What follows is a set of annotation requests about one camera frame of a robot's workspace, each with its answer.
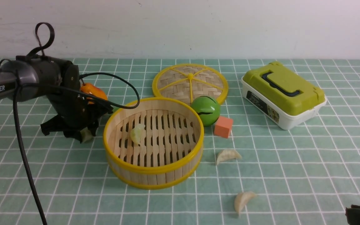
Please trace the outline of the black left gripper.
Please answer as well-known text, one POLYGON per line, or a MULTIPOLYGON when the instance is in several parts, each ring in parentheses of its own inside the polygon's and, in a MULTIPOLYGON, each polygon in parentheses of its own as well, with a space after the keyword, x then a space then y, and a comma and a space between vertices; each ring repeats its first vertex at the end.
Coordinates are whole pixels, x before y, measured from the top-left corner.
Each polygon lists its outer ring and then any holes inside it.
POLYGON ((72 92, 50 94, 47 98, 57 114, 40 125, 41 132, 45 136, 51 132, 62 132, 66 138, 76 139, 80 143, 96 137, 98 120, 113 111, 113 107, 107 103, 89 101, 72 92))

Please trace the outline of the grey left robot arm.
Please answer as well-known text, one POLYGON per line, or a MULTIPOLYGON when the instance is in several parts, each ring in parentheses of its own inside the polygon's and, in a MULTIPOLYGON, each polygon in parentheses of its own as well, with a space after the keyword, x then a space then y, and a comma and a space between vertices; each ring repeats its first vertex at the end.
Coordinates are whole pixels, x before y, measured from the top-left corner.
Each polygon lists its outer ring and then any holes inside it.
POLYGON ((36 56, 0 63, 0 100, 12 100, 20 84, 26 86, 17 94, 18 102, 46 97, 56 111, 56 116, 41 124, 45 136, 62 132, 67 138, 87 141, 96 135, 99 119, 113 112, 109 104, 79 94, 84 84, 78 66, 69 60, 36 56))

